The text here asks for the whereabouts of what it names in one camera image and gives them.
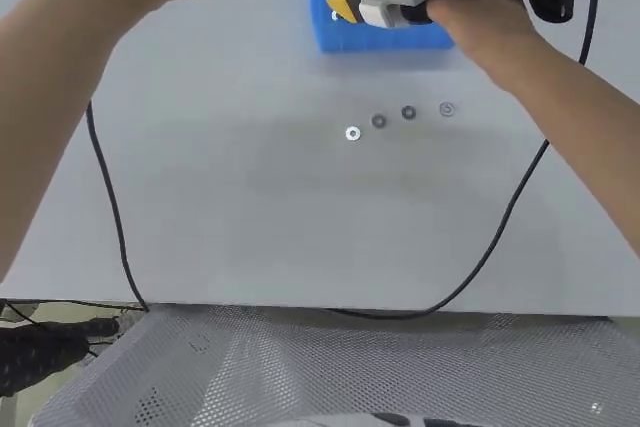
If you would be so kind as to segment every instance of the metal mesh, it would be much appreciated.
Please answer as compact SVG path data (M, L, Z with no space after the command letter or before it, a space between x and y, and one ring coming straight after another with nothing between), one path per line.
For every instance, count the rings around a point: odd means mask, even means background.
M250 426L366 412L482 426L640 425L639 354L602 319L381 323L302 309L162 307L33 425Z

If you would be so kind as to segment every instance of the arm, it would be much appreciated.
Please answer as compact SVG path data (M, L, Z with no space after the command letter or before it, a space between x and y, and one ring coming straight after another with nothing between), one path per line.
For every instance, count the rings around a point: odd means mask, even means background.
M170 0L22 0L0 21L0 281L118 40Z
M434 0L429 13L520 101L640 255L640 105L544 41L522 0Z

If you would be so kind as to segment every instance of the forearm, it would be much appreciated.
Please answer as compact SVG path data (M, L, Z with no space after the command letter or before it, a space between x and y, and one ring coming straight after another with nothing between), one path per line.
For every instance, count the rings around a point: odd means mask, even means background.
M137 0L22 0L0 23L0 280Z
M524 41L504 56L490 75L522 103L640 254L640 106L546 42Z

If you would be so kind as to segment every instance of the metal washer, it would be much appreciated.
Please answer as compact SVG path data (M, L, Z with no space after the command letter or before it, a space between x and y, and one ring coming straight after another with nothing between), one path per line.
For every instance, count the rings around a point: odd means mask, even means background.
M382 114L376 114L371 117L371 125L373 125L376 129L384 129L387 125L387 118Z
M362 136L362 132L360 132L360 129L358 127L352 125L350 127L347 127L347 130L344 131L344 135L347 140L355 142L356 140L360 139L360 137Z
M416 108L411 107L410 105L405 105L400 111L400 113L402 114L402 117L405 120L413 120L416 118L416 115L418 115Z

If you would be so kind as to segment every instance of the person's right hand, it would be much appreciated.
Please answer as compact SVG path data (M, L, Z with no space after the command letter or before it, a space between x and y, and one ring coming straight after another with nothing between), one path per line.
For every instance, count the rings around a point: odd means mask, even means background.
M546 44L522 0L429 0L427 12L491 77L519 43Z

